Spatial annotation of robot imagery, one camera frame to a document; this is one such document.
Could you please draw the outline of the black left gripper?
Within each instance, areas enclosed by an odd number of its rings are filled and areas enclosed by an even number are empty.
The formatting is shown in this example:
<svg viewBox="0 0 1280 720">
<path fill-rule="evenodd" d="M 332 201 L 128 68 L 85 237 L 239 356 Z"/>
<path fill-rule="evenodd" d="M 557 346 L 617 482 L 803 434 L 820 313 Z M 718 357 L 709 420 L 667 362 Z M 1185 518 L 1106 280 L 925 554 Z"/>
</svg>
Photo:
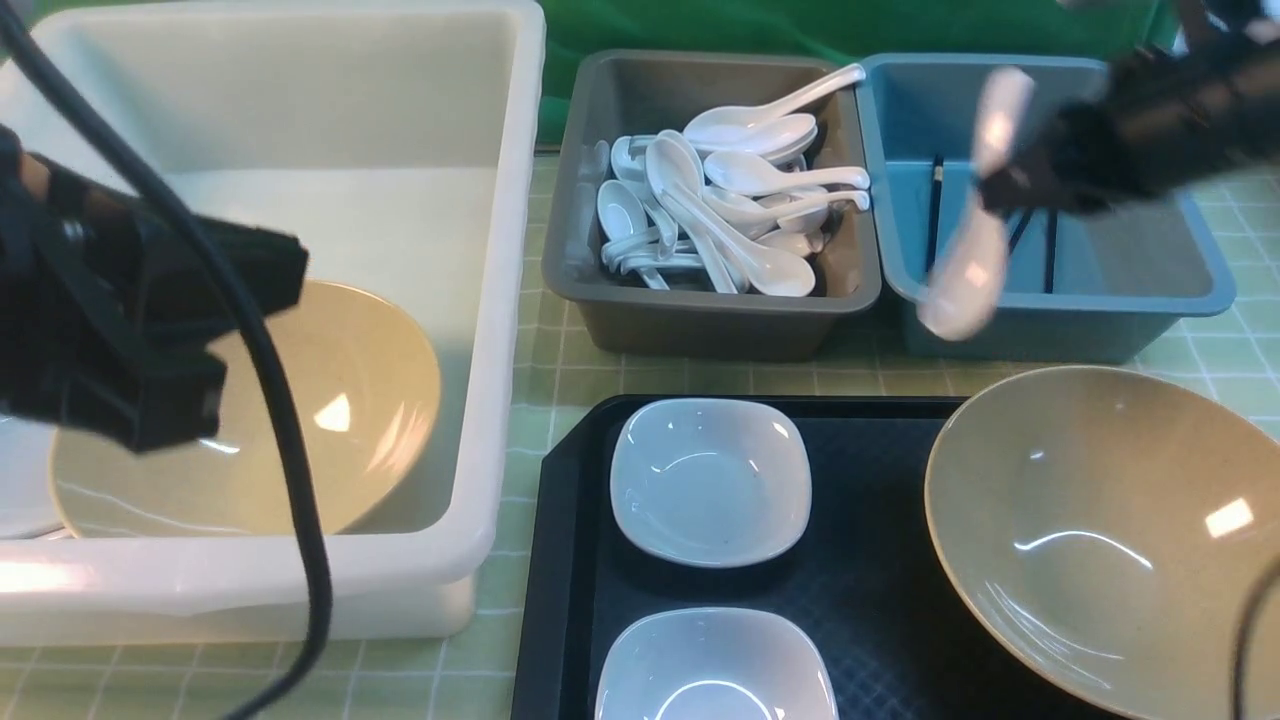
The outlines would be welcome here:
<svg viewBox="0 0 1280 720">
<path fill-rule="evenodd" d="M 215 436 L 236 322 L 145 201 L 3 131 L 3 414 L 143 454 Z"/>
</svg>

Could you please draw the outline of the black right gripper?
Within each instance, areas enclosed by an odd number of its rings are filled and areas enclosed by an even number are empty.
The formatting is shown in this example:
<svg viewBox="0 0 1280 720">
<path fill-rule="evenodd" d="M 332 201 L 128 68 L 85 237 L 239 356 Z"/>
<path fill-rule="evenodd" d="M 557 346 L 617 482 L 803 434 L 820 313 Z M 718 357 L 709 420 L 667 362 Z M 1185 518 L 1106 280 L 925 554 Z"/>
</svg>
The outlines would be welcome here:
<svg viewBox="0 0 1280 720">
<path fill-rule="evenodd" d="M 1183 55 L 1138 51 L 1094 100 L 1064 104 L 978 184 L 991 211 L 1094 215 L 1153 202 L 1279 150 L 1276 20 L 1219 32 Z"/>
</svg>

